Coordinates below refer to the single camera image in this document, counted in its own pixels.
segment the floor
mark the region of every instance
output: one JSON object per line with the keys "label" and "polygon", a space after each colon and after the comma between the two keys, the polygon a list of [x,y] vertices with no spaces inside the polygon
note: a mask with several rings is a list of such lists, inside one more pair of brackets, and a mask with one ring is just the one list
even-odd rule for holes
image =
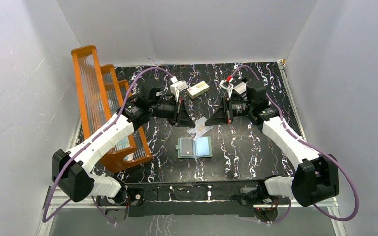
{"label": "floor", "polygon": [[[276,62],[245,63],[253,68],[264,82],[267,92],[275,98],[284,112],[284,117],[291,127],[299,133],[299,126],[293,113],[286,88]],[[187,81],[189,86],[204,80],[210,85],[209,91],[194,100],[186,96],[188,113],[194,120],[202,116],[208,118],[218,107],[225,95],[219,87],[219,81],[231,74],[240,64],[197,64],[163,66],[179,80]],[[119,80],[131,79],[146,67],[118,67]],[[241,70],[235,80],[248,78],[255,80],[252,73]],[[138,82],[138,91],[142,82],[151,86],[160,82],[170,84],[163,72],[148,72]],[[171,127],[166,119],[151,118],[144,127],[153,160],[117,173],[117,178],[125,183],[135,182],[200,182],[241,179],[261,179],[279,174],[290,176],[294,168],[269,138],[253,127],[247,117],[237,117],[232,125],[214,126],[204,136],[211,136],[213,144],[212,158],[178,159],[175,145],[179,137],[190,137],[186,128]],[[109,171],[97,166],[98,174]]]}
{"label": "floor", "polygon": [[[283,215],[286,207],[279,207]],[[131,217],[116,228],[96,209],[62,209],[51,236],[334,236],[331,220],[314,207],[293,207],[285,220],[270,227],[236,215],[156,215]]]}

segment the white wall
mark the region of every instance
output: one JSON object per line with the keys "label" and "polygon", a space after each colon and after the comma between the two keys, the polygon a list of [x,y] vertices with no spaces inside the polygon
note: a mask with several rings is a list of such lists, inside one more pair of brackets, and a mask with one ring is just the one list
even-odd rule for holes
{"label": "white wall", "polygon": [[0,235],[35,235],[51,158],[79,114],[71,49],[55,0],[0,0]]}
{"label": "white wall", "polygon": [[[378,235],[378,1],[319,0],[286,63],[308,140],[357,184],[361,208],[347,235]],[[347,216],[354,199],[340,185]]]}
{"label": "white wall", "polygon": [[287,58],[316,0],[57,0],[102,64]]}

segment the white box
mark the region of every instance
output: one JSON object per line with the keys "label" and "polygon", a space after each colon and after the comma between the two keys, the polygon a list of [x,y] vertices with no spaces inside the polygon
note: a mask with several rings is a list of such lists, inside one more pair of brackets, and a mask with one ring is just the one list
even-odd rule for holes
{"label": "white box", "polygon": [[209,90],[209,85],[205,83],[205,81],[201,81],[197,83],[196,85],[188,88],[188,94],[189,97],[194,99],[204,93],[206,93]]}

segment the purple cable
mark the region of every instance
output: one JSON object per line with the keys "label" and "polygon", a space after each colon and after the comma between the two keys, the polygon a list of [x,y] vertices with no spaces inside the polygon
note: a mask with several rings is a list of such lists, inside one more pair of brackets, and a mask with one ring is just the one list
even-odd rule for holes
{"label": "purple cable", "polygon": [[[287,207],[287,211],[286,211],[286,213],[285,213],[280,219],[277,219],[277,220],[275,220],[275,221],[271,221],[271,222],[269,222],[269,223],[270,223],[270,224],[276,224],[276,223],[279,223],[279,222],[281,222],[282,220],[284,220],[284,219],[287,217],[287,215],[289,214],[291,207],[292,207],[292,201],[289,199],[289,206]],[[255,220],[250,220],[250,219],[246,219],[246,218],[242,218],[242,217],[238,217],[238,218],[239,218],[239,219],[242,219],[242,220],[251,221],[251,222],[257,222],[257,221],[255,221]],[[260,221],[259,223],[260,223],[260,224],[268,224],[268,221]]]}
{"label": "purple cable", "polygon": [[[110,127],[112,127],[114,124],[117,123],[118,119],[120,118],[120,115],[121,113],[123,112],[124,108],[125,108],[125,103],[126,101],[128,100],[128,96],[129,94],[131,93],[131,90],[132,88],[134,87],[135,83],[138,81],[138,79],[144,74],[146,73],[147,71],[150,71],[150,70],[161,70],[161,71],[164,71],[166,72],[170,77],[173,77],[173,75],[168,72],[167,70],[163,69],[163,68],[160,68],[160,67],[150,67],[150,68],[147,68],[143,71],[141,71],[137,77],[135,77],[135,79],[132,81],[131,85],[129,86],[127,92],[126,92],[126,95],[125,95],[125,99],[123,101],[123,104],[120,108],[120,110],[118,111],[118,115],[117,117],[115,118],[115,120],[109,124],[103,132],[105,132],[106,130],[108,130]],[[44,213],[43,213],[43,222],[47,222],[49,221],[51,218],[53,218],[54,215],[56,215],[57,212],[59,212],[60,209],[63,208],[64,205],[66,205],[68,202],[71,201],[71,199],[68,199],[67,201],[65,201],[64,203],[62,203],[49,217],[46,218],[47,216],[47,213],[48,213],[48,209],[50,207],[50,203],[51,203],[51,200],[53,198],[53,195],[54,195],[54,191],[56,190],[56,187],[57,187],[57,184],[59,183],[60,179],[62,178],[62,175],[63,173],[66,171],[67,167],[73,162],[73,160],[78,157],[91,143],[87,143],[85,144],[77,153],[75,153],[67,162],[66,164],[63,166],[63,168],[60,170],[59,174],[57,175],[56,179],[54,180],[54,183],[53,185],[51,186],[51,190],[50,190],[50,193],[47,197],[47,200],[45,202],[45,207],[44,207]]]}
{"label": "purple cable", "polygon": [[[232,72],[231,76],[233,77],[235,75],[235,73],[240,70],[241,68],[247,68],[248,70],[250,70],[254,76],[256,77],[256,79],[260,80],[257,76],[257,74],[255,73],[255,71],[253,69],[251,69],[251,67],[247,66],[247,65],[240,65],[239,67],[237,67],[234,72]],[[327,153],[319,150],[317,147],[313,146],[312,144],[309,144],[307,143],[306,141],[302,140],[302,139],[298,139],[298,137],[290,130],[287,128],[287,125],[286,125],[286,122],[283,118],[283,115],[282,115],[282,110],[280,109],[280,107],[276,104],[275,101],[273,101],[273,99],[269,96],[269,94],[266,94],[266,97],[267,99],[269,99],[269,101],[276,107],[276,109],[278,110],[279,112],[279,117],[282,121],[282,125],[283,127],[286,129],[286,131],[294,138],[294,139],[297,139],[298,142],[302,143],[303,145],[321,153],[324,157],[328,158],[330,161],[332,161],[334,163],[334,165],[343,173],[344,177],[346,177],[348,183],[350,184],[350,187],[351,187],[351,190],[353,191],[353,194],[354,194],[354,199],[355,199],[355,204],[354,204],[354,210],[353,210],[353,213],[348,216],[348,217],[345,217],[345,218],[339,218],[339,217],[336,217],[336,216],[333,216],[333,215],[330,215],[328,214],[327,212],[323,211],[319,206],[317,206],[316,204],[314,204],[315,208],[318,209],[322,214],[328,216],[329,218],[333,219],[333,220],[338,220],[338,221],[349,221],[351,219],[353,219],[357,213],[358,213],[358,210],[359,210],[359,207],[360,207],[360,200],[359,200],[359,197],[358,197],[358,193],[357,193],[357,188],[356,188],[356,185],[354,184],[354,182],[351,180],[350,176],[346,173],[346,171],[342,168],[342,166],[340,166],[340,164],[334,159],[332,158],[331,156],[329,156]]]}
{"label": "purple cable", "polygon": [[102,213],[102,215],[105,216],[106,220],[107,220],[109,223],[111,223],[111,224],[115,224],[115,223],[116,223],[115,220],[109,218],[109,217],[105,214],[105,212],[103,212],[102,208],[100,208],[99,204],[98,204],[98,203],[96,202],[96,200],[95,200],[95,197],[92,196],[92,200],[93,200],[93,202],[94,202],[96,208],[99,209],[100,213]]}

